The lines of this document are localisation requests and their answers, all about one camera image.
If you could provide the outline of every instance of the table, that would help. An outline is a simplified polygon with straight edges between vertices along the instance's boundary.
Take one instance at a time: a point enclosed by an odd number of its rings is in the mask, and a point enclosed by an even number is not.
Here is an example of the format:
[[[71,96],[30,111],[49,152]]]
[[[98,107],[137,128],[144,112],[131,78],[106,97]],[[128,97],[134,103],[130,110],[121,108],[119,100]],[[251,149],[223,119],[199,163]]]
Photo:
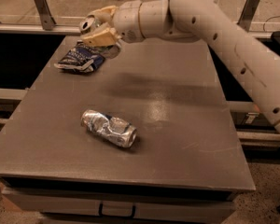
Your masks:
[[[5,195],[46,213],[205,223],[230,215],[236,194],[255,186],[206,44],[122,42],[95,73],[57,70],[78,39],[64,39],[0,132]],[[132,148],[88,133],[86,109],[132,123]]]

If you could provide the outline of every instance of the concrete floor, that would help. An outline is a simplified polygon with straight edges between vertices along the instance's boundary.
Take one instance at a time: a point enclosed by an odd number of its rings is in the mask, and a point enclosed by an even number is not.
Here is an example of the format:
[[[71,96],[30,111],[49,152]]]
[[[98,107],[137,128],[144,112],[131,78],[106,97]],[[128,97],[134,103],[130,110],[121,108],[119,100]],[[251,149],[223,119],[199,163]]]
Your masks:
[[[53,17],[58,24],[78,25],[91,11],[108,5],[120,5],[128,0],[48,0]],[[245,0],[215,0],[226,15],[237,22]],[[263,31],[263,24],[272,16],[280,15],[280,0],[261,0],[251,30]],[[0,21],[3,23],[40,24],[33,0],[0,0]],[[280,18],[271,19],[266,31],[280,30]],[[273,161],[249,161],[257,190],[239,195],[236,212],[224,224],[275,224],[280,215],[280,164]],[[0,195],[0,223],[36,224],[38,213],[6,210]]]

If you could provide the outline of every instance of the gray tabletop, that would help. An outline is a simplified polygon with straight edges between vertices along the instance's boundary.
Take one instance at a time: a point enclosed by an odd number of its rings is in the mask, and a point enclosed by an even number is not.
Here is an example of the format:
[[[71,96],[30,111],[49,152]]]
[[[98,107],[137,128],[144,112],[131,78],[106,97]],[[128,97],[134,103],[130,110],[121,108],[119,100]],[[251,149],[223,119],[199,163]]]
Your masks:
[[[0,132],[0,176],[186,189],[252,190],[208,48],[148,39],[86,76],[54,67],[68,36]],[[86,109],[131,122],[121,149],[80,126]]]

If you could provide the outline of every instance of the crushed soda can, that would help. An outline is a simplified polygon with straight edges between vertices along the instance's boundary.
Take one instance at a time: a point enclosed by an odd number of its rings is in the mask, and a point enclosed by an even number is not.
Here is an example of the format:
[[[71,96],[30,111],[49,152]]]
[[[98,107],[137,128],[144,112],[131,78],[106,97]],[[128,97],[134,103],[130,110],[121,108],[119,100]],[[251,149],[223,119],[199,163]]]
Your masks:
[[[84,112],[81,125],[118,147],[131,147],[136,137],[136,128],[131,123],[94,110]]]
[[[54,66],[64,71],[89,73],[97,70],[105,61],[105,57],[96,49],[86,46],[82,41],[70,49]]]

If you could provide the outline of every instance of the silver can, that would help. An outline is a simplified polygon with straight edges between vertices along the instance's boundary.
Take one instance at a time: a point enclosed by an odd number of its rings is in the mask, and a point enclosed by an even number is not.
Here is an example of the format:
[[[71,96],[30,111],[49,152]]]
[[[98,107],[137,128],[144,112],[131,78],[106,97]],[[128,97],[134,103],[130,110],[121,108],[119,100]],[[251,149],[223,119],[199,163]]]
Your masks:
[[[94,110],[84,112],[81,125],[118,147],[130,147],[136,137],[136,128],[131,123]]]

